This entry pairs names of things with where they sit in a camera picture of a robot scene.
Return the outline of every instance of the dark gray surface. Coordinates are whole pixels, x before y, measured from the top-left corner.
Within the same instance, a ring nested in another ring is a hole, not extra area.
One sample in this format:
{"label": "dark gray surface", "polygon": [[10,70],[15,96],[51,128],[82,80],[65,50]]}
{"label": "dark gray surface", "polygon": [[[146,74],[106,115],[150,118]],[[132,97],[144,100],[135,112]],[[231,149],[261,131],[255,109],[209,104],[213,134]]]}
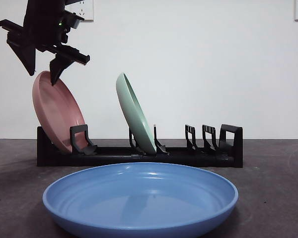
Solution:
{"label": "dark gray surface", "polygon": [[[35,140],[0,140],[0,238],[74,238],[52,221],[42,194],[50,183],[85,168],[36,167]],[[243,169],[207,169],[232,181],[239,200],[231,216],[203,238],[298,238],[298,140],[245,140]]]}

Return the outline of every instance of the pink plate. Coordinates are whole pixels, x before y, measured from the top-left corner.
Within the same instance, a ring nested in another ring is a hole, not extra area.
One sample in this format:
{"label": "pink plate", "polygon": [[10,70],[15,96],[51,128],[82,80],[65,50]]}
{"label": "pink plate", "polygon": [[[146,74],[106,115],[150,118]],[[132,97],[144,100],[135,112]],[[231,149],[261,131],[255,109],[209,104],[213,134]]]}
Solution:
{"label": "pink plate", "polygon": [[[49,139],[64,153],[71,153],[70,127],[85,124],[83,115],[67,86],[59,79],[52,86],[50,72],[34,81],[32,98],[39,122]],[[80,148],[87,146],[84,132],[75,135]]]}

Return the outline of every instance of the white wall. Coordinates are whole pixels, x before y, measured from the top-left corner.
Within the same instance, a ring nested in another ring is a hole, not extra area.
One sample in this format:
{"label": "white wall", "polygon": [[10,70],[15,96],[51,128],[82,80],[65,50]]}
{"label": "white wall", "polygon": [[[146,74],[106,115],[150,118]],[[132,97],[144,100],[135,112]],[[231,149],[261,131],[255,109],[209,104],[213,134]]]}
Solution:
{"label": "white wall", "polygon": [[[22,24],[26,0],[0,0]],[[61,79],[91,138],[127,138],[115,81],[128,76],[160,138],[184,124],[244,127],[245,138],[298,138],[298,22],[293,0],[95,0],[69,44],[90,54]],[[0,29],[0,138],[36,138],[32,83]],[[37,53],[36,74],[51,53]]]}

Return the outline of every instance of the plate rim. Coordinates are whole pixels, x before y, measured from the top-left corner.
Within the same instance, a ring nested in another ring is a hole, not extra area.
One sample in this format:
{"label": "plate rim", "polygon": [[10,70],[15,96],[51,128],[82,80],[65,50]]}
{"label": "plate rim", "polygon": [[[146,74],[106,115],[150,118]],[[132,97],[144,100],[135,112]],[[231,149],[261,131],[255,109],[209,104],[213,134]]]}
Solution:
{"label": "plate rim", "polygon": [[[89,171],[89,170],[96,170],[98,168],[103,168],[103,167],[110,167],[110,166],[117,166],[117,165],[134,165],[134,164],[156,164],[156,165],[169,165],[169,166],[177,166],[177,167],[186,167],[188,169],[192,169],[192,170],[197,170],[197,171],[201,171],[201,172],[204,172],[204,173],[207,173],[207,174],[211,174],[213,176],[216,176],[220,179],[223,179],[225,182],[227,182],[234,190],[234,198],[232,199],[232,201],[226,205],[224,208],[220,209],[218,212],[214,213],[213,215],[209,216],[209,217],[206,217],[206,218],[203,218],[203,219],[196,219],[196,220],[193,220],[193,221],[188,221],[188,222],[185,222],[185,223],[179,223],[179,224],[175,224],[175,225],[172,225],[172,226],[152,226],[152,227],[128,227],[128,226],[104,226],[104,225],[97,225],[97,224],[93,224],[93,223],[89,223],[89,222],[82,222],[82,221],[78,221],[77,219],[73,219],[73,218],[68,218],[66,216],[64,216],[63,214],[61,214],[60,212],[58,212],[56,209],[54,209],[48,202],[48,199],[47,199],[47,192],[49,191],[49,189],[56,183],[58,183],[59,181],[63,180],[63,179],[66,179],[67,177],[70,177],[70,176],[74,176],[75,174],[78,174],[78,173],[83,173],[85,171]],[[64,219],[64,220],[67,220],[69,222],[72,222],[72,223],[76,223],[76,224],[80,224],[80,225],[83,225],[83,226],[88,226],[88,227],[93,227],[93,228],[99,228],[99,229],[109,229],[109,230],[134,230],[134,231],[142,231],[142,230],[159,230],[159,229],[170,229],[170,228],[175,228],[175,227],[182,227],[182,226],[189,226],[189,225],[193,225],[193,224],[196,224],[196,223],[201,223],[201,222],[204,222],[204,221],[207,221],[207,220],[210,220],[210,219],[213,219],[221,214],[224,214],[225,212],[227,212],[228,210],[230,210],[231,208],[233,208],[236,204],[236,202],[238,201],[238,190],[236,188],[236,186],[231,182],[229,181],[228,179],[224,178],[223,176],[221,175],[218,175],[216,173],[213,173],[211,171],[208,171],[208,170],[204,170],[204,169],[200,169],[200,168],[196,168],[196,167],[191,167],[191,166],[186,166],[186,165],[178,165],[178,164],[169,164],[169,163],[155,163],[155,162],[131,162],[131,163],[120,163],[120,164],[110,164],[110,165],[103,165],[103,166],[98,166],[98,167],[93,167],[93,168],[89,168],[89,169],[84,169],[84,170],[81,170],[81,171],[77,171],[77,172],[74,172],[72,174],[69,174],[69,175],[66,175],[62,178],[59,178],[58,180],[56,180],[55,182],[53,182],[52,184],[50,184],[44,191],[43,193],[43,196],[42,196],[42,199],[43,199],[43,203],[44,203],[44,206],[49,210],[49,212],[53,213],[54,215]]]}

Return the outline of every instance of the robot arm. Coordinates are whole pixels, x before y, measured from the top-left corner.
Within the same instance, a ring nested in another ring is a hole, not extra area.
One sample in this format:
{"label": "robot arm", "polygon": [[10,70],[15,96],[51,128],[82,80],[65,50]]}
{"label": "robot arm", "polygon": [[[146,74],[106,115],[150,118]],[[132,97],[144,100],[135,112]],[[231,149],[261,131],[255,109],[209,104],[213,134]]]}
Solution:
{"label": "robot arm", "polygon": [[49,51],[56,54],[50,62],[51,83],[54,85],[60,75],[73,62],[86,65],[89,56],[79,50],[65,46],[67,33],[76,29],[84,18],[65,11],[65,5],[79,0],[28,0],[23,27],[9,20],[0,21],[0,26],[8,31],[7,43],[32,76],[35,71],[35,52]]}

